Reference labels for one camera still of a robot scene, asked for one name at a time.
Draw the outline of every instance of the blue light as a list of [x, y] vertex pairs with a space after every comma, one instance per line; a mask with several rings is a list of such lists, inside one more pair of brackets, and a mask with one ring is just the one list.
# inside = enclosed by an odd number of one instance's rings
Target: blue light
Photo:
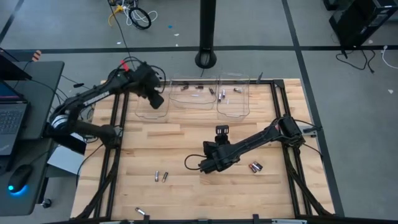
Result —
[[11, 192], [10, 192], [10, 194], [11, 194], [12, 196], [19, 197], [19, 196], [21, 196], [21, 195], [24, 195], [24, 194], [27, 192], [27, 189], [28, 189], [28, 186], [25, 185], [20, 191], [15, 192], [15, 193], [11, 193]]

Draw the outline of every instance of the laptop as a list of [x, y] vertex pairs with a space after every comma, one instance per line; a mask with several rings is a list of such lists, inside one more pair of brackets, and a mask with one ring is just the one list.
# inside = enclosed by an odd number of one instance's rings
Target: laptop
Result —
[[11, 155], [29, 103], [0, 80], [0, 156]]

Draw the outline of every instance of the pole base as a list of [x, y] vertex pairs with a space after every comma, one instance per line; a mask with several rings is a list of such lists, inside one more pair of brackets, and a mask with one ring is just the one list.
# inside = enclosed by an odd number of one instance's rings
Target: pole base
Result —
[[195, 63], [198, 67], [207, 69], [213, 67], [217, 62], [216, 54], [214, 54], [214, 50], [206, 50], [201, 48], [195, 57]]

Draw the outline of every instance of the clear plastic bin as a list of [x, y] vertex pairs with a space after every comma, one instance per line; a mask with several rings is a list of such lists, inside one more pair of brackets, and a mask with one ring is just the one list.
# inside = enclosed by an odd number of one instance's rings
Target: clear plastic bin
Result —
[[249, 115], [249, 87], [250, 78], [247, 75], [235, 73], [220, 75], [217, 93], [218, 119], [242, 121]]
[[135, 114], [143, 121], [154, 122], [154, 123], [166, 123], [169, 119], [169, 98], [170, 88], [165, 88], [164, 92], [160, 94], [164, 102], [158, 109], [153, 109], [149, 104], [148, 99], [139, 97], [137, 99], [137, 108]]
[[200, 78], [176, 74], [170, 82], [170, 88], [170, 100], [178, 108], [211, 110], [217, 99], [216, 77]]

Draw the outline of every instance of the black desk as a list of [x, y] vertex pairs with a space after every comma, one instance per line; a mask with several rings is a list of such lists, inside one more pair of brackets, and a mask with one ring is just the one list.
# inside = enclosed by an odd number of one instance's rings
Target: black desk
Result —
[[[18, 62], [16, 64], [24, 68], [26, 62]], [[26, 71], [34, 80], [42, 82], [53, 89], [58, 86], [62, 70], [63, 62], [32, 62], [26, 68]], [[26, 126], [40, 127], [39, 130], [42, 130], [47, 120], [54, 93], [37, 83], [20, 82], [16, 89], [24, 94], [31, 103], [28, 119], [25, 122]], [[11, 171], [0, 174], [0, 216], [29, 215], [33, 212], [44, 183], [47, 159], [50, 152], [45, 153], [40, 159], [32, 163], [34, 169], [29, 177], [27, 189], [23, 194], [11, 195], [7, 189], [8, 180], [17, 167], [22, 164], [28, 164], [40, 154], [53, 149], [54, 144], [52, 139], [22, 140], [17, 142], [16, 157]], [[0, 157], [0, 166], [5, 163], [7, 163], [7, 158]]]

